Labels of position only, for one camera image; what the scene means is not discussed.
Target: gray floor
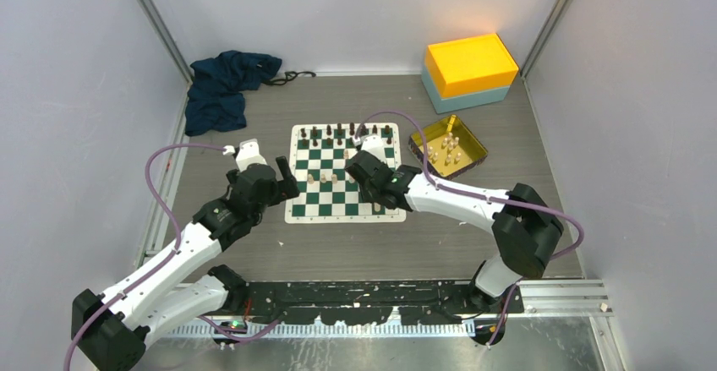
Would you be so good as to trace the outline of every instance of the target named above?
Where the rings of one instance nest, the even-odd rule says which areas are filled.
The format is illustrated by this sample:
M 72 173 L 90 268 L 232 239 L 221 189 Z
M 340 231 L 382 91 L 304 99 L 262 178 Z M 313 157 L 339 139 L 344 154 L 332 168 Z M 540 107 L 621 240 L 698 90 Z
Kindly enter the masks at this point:
M 297 79 L 283 87 L 246 92 L 247 128 L 230 133 L 210 132 L 193 142 L 237 145 L 257 138 L 269 161 L 289 152 L 294 124 L 360 122 L 373 112 L 397 109 L 423 125 L 436 115 L 418 75 Z M 496 104 L 457 112 L 489 151 L 485 162 L 457 178 L 482 188 L 512 188 L 516 182 L 533 186 L 549 206 L 560 208 L 542 142 L 520 81 Z M 399 117 L 381 120 L 398 124 L 404 163 L 418 165 L 408 151 L 414 131 Z M 190 149 L 173 206 L 180 223 L 226 188 L 224 174 L 233 161 L 213 150 Z M 167 241 L 173 237 L 170 229 Z M 569 244 L 563 237 L 559 248 Z M 188 281 L 213 265 L 226 264 L 254 281 L 385 280 L 469 278 L 478 265 L 496 252 L 492 237 L 471 226 L 431 214 L 408 214 L 403 223 L 288 225 L 284 206 L 267 210 L 250 235 L 211 261 Z M 577 256 L 551 263 L 546 276 L 580 276 Z

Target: stacked boxes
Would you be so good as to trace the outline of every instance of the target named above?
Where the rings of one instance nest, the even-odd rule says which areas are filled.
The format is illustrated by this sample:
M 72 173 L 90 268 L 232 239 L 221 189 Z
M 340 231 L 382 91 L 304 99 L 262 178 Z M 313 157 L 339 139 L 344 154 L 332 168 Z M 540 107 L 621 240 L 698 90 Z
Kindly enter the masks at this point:
M 432 44 L 421 79 L 435 111 L 445 113 L 498 102 L 518 71 L 497 34 Z

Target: black cord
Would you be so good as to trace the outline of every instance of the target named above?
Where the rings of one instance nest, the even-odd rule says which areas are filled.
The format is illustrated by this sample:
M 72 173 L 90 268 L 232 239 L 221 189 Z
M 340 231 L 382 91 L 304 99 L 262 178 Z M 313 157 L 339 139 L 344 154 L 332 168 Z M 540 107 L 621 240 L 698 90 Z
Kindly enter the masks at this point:
M 311 78 L 316 78 L 316 73 L 312 71 L 287 71 L 284 73 L 284 78 L 265 79 L 261 81 L 261 83 L 269 86 L 282 86 L 286 85 L 288 82 L 291 82 L 302 75 L 309 75 L 311 76 Z

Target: gold tray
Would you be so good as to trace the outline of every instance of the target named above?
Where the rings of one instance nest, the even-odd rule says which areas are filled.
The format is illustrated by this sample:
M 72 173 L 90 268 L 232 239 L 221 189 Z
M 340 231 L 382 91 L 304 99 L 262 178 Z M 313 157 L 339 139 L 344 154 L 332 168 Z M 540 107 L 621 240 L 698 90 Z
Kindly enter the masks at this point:
M 451 161 L 446 164 L 449 151 L 448 147 L 442 147 L 442 143 L 449 133 L 453 133 L 454 138 L 459 138 L 458 145 L 453 151 L 450 151 L 450 154 L 455 157 L 457 153 L 461 153 L 461 159 L 458 162 Z M 438 122 L 426 126 L 424 134 L 428 141 L 428 146 L 433 147 L 434 153 L 438 152 L 438 159 L 435 162 L 428 161 L 430 173 L 437 177 L 453 179 L 477 166 L 488 156 L 488 150 L 471 133 L 461 118 L 456 115 L 444 117 Z M 423 161 L 424 147 L 419 132 L 411 134 L 408 139 L 408 147 L 418 157 L 419 161 Z

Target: chessboard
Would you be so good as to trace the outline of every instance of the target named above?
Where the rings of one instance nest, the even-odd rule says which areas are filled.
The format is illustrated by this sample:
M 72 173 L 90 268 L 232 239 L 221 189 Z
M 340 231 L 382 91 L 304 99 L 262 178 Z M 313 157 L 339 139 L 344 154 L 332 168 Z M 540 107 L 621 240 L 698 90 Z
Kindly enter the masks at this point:
M 286 201 L 287 223 L 379 223 L 406 220 L 405 210 L 388 210 L 364 202 L 359 184 L 343 170 L 356 154 L 351 123 L 299 124 L 292 128 L 289 166 L 300 195 Z M 385 142 L 386 164 L 401 165 L 401 146 L 395 123 L 366 123 L 376 127 Z

